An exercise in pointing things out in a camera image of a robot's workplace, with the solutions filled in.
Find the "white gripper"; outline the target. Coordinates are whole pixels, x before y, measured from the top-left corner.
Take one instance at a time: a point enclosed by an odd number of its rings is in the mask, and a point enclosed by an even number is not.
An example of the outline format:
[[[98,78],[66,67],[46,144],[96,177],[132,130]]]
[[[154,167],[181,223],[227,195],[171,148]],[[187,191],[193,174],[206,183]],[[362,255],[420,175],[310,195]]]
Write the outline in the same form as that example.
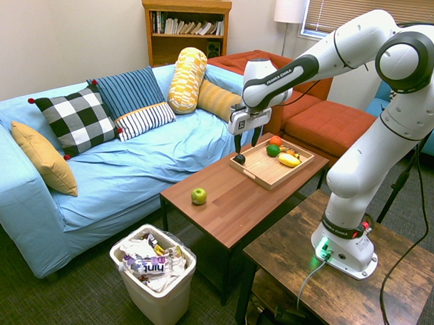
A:
[[[251,146],[254,147],[259,141],[263,126],[270,121],[271,115],[270,107],[254,112],[247,106],[240,106],[231,113],[228,131],[234,135],[234,148],[238,155],[241,153],[242,133],[254,129],[251,142]]]

